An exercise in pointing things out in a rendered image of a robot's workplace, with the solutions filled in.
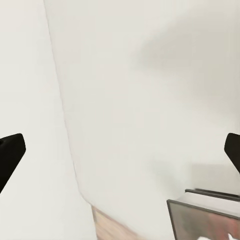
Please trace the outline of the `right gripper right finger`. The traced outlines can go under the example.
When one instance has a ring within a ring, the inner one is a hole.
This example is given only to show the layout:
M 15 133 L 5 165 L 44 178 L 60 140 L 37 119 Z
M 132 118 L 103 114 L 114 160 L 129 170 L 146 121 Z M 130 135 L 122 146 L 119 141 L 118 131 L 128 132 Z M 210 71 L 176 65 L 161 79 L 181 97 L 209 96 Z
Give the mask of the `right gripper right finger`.
M 240 135 L 229 133 L 227 135 L 224 151 L 240 173 Z

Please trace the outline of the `hardback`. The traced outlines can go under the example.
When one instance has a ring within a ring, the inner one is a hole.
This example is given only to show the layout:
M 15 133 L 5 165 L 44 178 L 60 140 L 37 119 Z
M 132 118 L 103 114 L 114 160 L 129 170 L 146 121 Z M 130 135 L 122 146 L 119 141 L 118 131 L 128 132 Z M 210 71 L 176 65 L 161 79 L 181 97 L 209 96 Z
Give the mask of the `hardback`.
M 240 240 L 240 197 L 187 188 L 166 202 L 175 240 Z

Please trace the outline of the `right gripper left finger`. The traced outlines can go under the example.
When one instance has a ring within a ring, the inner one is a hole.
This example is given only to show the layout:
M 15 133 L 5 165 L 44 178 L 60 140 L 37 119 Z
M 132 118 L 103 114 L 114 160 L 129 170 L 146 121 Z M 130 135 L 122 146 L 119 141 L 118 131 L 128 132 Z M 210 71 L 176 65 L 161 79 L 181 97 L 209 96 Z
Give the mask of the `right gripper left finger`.
M 0 138 L 0 193 L 26 153 L 22 133 Z

